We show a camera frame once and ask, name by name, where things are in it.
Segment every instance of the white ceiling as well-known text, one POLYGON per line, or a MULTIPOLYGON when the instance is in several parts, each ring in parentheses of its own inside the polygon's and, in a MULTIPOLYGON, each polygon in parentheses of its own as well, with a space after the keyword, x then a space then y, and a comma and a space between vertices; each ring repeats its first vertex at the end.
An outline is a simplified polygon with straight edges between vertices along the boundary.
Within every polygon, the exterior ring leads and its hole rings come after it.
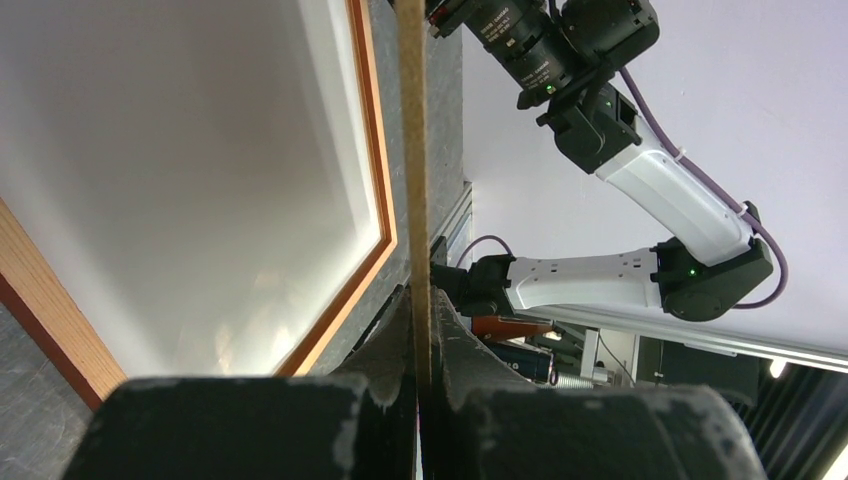
MULTIPOLYGON (((777 303, 709 327, 848 354, 848 2, 652 3, 662 36, 631 72, 672 139, 759 207, 791 267, 777 303)), ((669 233, 623 194, 561 156, 551 132, 533 121, 541 111, 515 109, 518 87, 464 34, 466 173, 477 233, 500 234, 531 257, 665 240, 669 233)), ((752 297, 767 294, 771 280, 752 297)))

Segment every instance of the fluorescent light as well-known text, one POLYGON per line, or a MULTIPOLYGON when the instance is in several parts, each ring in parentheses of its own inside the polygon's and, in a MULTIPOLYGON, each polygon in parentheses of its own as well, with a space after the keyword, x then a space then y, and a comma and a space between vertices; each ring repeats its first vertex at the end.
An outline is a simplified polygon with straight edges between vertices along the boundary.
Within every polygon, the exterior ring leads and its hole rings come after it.
POLYGON ((842 453, 836 457, 833 465, 827 473, 824 474, 822 480, 845 480, 848 478, 848 445, 842 449, 842 453))
POLYGON ((781 358, 775 358, 771 361, 771 367, 769 367, 769 371, 771 372, 772 377, 780 378, 780 374, 783 373, 784 368, 786 368, 786 360, 783 360, 781 358))
POLYGON ((721 349, 718 349, 718 348, 715 348, 715 347, 708 347, 708 346, 705 346, 705 345, 696 345, 694 343, 684 343, 683 346, 688 347, 688 348, 693 348, 695 350, 701 350, 702 352, 710 352, 710 353, 716 353, 718 355, 724 355, 726 357, 736 357, 736 355, 737 355, 736 352, 731 352, 729 350, 721 350, 721 349))

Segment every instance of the black bracket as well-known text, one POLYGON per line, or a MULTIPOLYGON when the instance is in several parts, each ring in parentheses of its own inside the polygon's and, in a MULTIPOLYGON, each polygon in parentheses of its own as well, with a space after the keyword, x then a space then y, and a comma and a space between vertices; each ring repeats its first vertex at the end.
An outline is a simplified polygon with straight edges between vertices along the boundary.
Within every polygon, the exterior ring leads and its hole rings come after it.
POLYGON ((657 245, 663 311, 688 322, 708 322, 727 313, 774 271, 768 247, 760 239, 751 249, 724 263, 707 267, 677 238, 657 245))
POLYGON ((572 97, 557 96, 548 113, 536 119, 539 126, 554 131, 557 148, 581 170, 593 174, 627 146, 639 145, 634 122, 636 107, 606 83, 592 95, 591 104, 572 97))
POLYGON ((470 270, 430 263, 430 282, 444 290, 457 311, 466 316, 513 315, 506 290, 512 255, 481 258, 470 270))

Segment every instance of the wooden strip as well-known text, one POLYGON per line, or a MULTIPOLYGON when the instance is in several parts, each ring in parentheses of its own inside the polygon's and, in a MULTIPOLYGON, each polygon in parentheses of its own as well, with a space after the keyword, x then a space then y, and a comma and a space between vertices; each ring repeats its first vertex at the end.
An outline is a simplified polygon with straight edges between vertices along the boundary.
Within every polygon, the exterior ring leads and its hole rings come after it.
POLYGON ((0 198, 0 301, 96 408, 126 375, 0 198))
POLYGON ((277 375, 305 375, 309 372, 397 246, 395 209, 386 154, 380 89, 377 82, 377 64, 374 60, 374 46, 371 40, 368 0, 347 0, 347 10, 353 34, 354 57, 359 77, 359 93, 365 118, 368 152, 371 157, 371 175, 377 199, 381 239, 304 339, 283 361, 277 369, 277 375))
POLYGON ((398 0, 395 3, 395 11, 398 17, 400 49, 415 377, 419 402, 423 404, 429 403, 432 397, 424 1, 398 0))

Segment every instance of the red object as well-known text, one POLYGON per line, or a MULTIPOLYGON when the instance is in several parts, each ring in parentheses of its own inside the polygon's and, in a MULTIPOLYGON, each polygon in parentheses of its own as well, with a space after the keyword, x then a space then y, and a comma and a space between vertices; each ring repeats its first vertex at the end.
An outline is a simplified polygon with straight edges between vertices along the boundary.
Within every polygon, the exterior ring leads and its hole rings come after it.
POLYGON ((435 12, 433 12, 432 15, 430 15, 430 25, 435 25, 436 22, 438 22, 439 19, 445 16, 446 13, 448 13, 447 7, 439 7, 438 10, 436 10, 435 12))
POLYGON ((471 333, 488 342, 505 342, 513 338, 542 335, 553 331, 549 324, 511 322, 502 317, 474 317, 471 319, 471 333))

